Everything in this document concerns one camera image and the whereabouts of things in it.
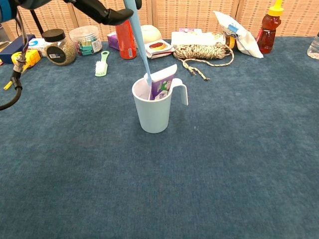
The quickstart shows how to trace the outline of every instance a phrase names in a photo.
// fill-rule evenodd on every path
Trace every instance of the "white ball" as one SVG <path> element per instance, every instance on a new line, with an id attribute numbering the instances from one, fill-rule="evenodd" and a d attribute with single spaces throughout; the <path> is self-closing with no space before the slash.
<path id="1" fill-rule="evenodd" d="M 161 39 L 160 31 L 153 25 L 141 26 L 144 44 Z"/>

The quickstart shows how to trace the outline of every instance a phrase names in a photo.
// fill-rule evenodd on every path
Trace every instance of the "cup rim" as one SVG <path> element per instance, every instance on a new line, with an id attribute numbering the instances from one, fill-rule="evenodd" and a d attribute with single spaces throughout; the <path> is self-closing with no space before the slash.
<path id="1" fill-rule="evenodd" d="M 140 101 L 144 101 L 144 102 L 151 102 L 151 103 L 157 103 L 157 102 L 164 101 L 164 100 L 166 100 L 168 97 L 170 97 L 170 96 L 171 96 L 171 93 L 172 93 L 172 91 L 171 91 L 171 90 L 169 90 L 169 91 L 168 91 L 167 96 L 165 96 L 164 98 L 161 98 L 161 99 L 159 99 L 159 100 L 156 100 L 156 101 L 145 100 L 145 99 L 143 99 L 143 98 L 141 98 L 141 97 L 137 96 L 137 95 L 135 94 L 135 92 L 134 92 L 134 87 L 135 87 L 135 85 L 136 85 L 138 82 L 140 82 L 140 81 L 142 81 L 142 80 L 145 80 L 145 79 L 144 79 L 144 78 L 141 78 L 141 79 L 139 79 L 139 80 L 135 81 L 135 83 L 134 83 L 134 84 L 133 84 L 133 86 L 132 86 L 132 93 L 133 93 L 133 96 L 134 96 L 135 98 L 139 99 Z"/>

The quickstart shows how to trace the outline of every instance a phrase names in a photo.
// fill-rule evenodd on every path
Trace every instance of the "water bottle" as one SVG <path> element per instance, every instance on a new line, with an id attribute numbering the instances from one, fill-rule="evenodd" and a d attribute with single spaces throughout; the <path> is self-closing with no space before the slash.
<path id="1" fill-rule="evenodd" d="M 307 54 L 311 58 L 319 60 L 319 32 L 308 48 Z"/>

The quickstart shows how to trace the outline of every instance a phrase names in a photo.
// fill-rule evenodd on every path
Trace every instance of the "yellow bottle cap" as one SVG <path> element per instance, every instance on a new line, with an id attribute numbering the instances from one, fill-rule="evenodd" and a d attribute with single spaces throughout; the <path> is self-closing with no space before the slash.
<path id="1" fill-rule="evenodd" d="M 231 49 L 233 49 L 234 46 L 235 46 L 235 38 L 232 37 L 232 36 L 230 36 L 230 38 L 229 38 L 229 47 L 230 47 Z"/>
<path id="2" fill-rule="evenodd" d="M 268 11 L 268 15 L 270 16 L 281 16 L 283 14 L 284 9 L 281 7 L 281 3 L 283 0 L 277 0 L 275 5 L 271 6 Z"/>

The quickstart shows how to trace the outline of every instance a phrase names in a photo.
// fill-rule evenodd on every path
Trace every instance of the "jar lid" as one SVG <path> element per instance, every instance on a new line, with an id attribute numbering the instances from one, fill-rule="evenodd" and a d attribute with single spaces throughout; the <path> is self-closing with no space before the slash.
<path id="1" fill-rule="evenodd" d="M 65 33 L 62 29 L 47 30 L 42 34 L 42 37 L 46 42 L 62 41 L 65 38 Z"/>
<path id="2" fill-rule="evenodd" d="M 97 26 L 81 26 L 71 30 L 69 34 L 72 40 L 83 40 L 99 36 L 99 28 Z"/>

